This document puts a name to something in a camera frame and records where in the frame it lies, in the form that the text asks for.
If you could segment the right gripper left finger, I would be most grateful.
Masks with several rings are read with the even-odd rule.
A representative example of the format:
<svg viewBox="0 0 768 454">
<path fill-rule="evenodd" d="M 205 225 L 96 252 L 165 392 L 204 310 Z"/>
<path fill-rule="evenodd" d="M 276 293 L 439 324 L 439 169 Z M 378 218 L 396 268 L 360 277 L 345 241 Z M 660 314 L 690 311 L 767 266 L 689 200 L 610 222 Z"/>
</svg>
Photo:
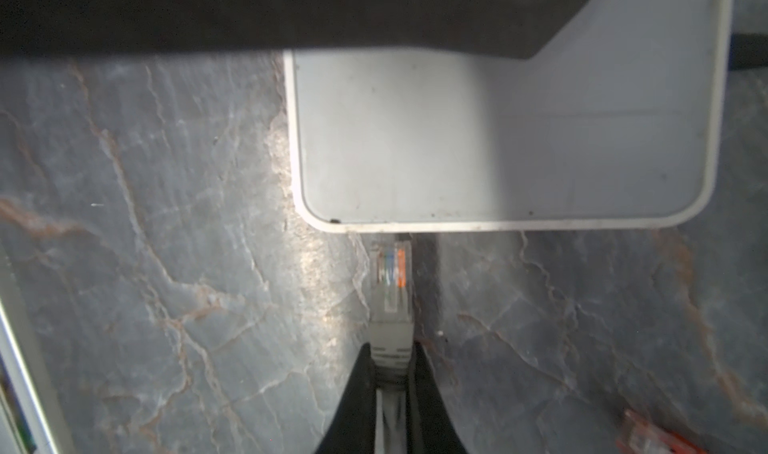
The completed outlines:
<svg viewBox="0 0 768 454">
<path fill-rule="evenodd" d="M 317 454 L 373 454 L 377 419 L 376 366 L 371 346 L 361 346 L 336 413 Z"/>
</svg>

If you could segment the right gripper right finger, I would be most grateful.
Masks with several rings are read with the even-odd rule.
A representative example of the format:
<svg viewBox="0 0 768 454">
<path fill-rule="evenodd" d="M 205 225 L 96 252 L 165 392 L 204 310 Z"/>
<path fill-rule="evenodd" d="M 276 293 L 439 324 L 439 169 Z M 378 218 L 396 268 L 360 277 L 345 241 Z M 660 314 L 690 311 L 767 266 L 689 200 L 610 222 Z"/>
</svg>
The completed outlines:
<svg viewBox="0 0 768 454">
<path fill-rule="evenodd" d="M 448 415 L 421 343 L 413 345 L 406 384 L 408 453 L 467 454 Z"/>
</svg>

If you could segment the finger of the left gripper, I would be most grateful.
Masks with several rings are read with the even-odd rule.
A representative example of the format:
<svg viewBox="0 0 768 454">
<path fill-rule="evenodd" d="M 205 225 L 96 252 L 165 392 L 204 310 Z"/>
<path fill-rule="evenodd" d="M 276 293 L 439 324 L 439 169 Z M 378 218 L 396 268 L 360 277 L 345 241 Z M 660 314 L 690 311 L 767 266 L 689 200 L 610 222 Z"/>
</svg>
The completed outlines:
<svg viewBox="0 0 768 454">
<path fill-rule="evenodd" d="M 589 1 L 1 0 L 1 54 L 408 46 L 527 60 Z"/>
</svg>

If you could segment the white network switch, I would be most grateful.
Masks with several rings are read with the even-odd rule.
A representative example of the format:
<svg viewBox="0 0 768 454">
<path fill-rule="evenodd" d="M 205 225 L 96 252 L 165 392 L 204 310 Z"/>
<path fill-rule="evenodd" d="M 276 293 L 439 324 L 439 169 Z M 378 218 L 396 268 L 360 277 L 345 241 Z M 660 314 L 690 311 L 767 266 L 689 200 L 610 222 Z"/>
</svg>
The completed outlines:
<svg viewBox="0 0 768 454">
<path fill-rule="evenodd" d="M 343 232 L 653 229 L 716 184 L 733 0 L 590 0 L 530 60 L 284 56 L 293 199 Z"/>
</svg>

